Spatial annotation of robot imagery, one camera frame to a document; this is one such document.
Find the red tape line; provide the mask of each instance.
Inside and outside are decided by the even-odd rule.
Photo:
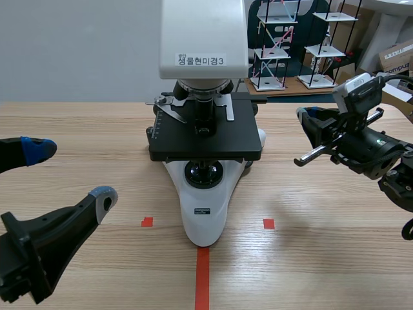
[[[264,219],[264,229],[275,229],[276,224],[272,218],[265,218]]]
[[[196,259],[195,310],[209,310],[209,248],[198,248]]]
[[[141,227],[152,227],[154,226],[154,218],[146,218],[141,222]]]

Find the blue gripper tip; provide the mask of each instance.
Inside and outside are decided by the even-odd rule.
[[[21,146],[26,159],[26,166],[42,163],[57,151],[57,145],[52,140],[34,140],[29,137],[21,137]]]

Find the microscope label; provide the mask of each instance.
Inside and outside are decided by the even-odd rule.
[[[195,208],[195,215],[210,215],[211,209],[197,209]]]
[[[177,53],[175,55],[175,66],[177,67],[226,67],[226,54],[187,54]]]

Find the microscope base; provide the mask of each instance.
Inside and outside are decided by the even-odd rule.
[[[265,132],[261,129],[261,145],[265,144]],[[223,179],[211,189],[196,189],[185,178],[188,161],[164,163],[181,201],[182,222],[186,235],[196,245],[208,247],[221,236],[227,220],[231,195],[245,170],[247,161],[219,161],[224,169]]]

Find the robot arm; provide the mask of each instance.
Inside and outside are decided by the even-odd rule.
[[[371,180],[380,178],[381,191],[397,206],[413,212],[413,145],[368,127],[383,116],[381,108],[370,116],[368,112],[381,103],[381,90],[390,79],[413,84],[411,77],[371,78],[364,73],[334,89],[338,108],[299,108],[297,116],[314,149],[294,163],[302,167],[328,154],[336,165],[341,163]],[[404,111],[413,110],[410,103],[406,105]],[[413,220],[402,230],[404,239],[413,240],[412,229]]]
[[[0,173],[31,166],[51,158],[56,144],[47,139],[0,140]],[[31,293],[35,303],[49,297],[83,242],[116,204],[117,193],[98,187],[73,207],[18,221],[12,213],[1,216],[7,233],[0,236],[0,297],[14,302]]]

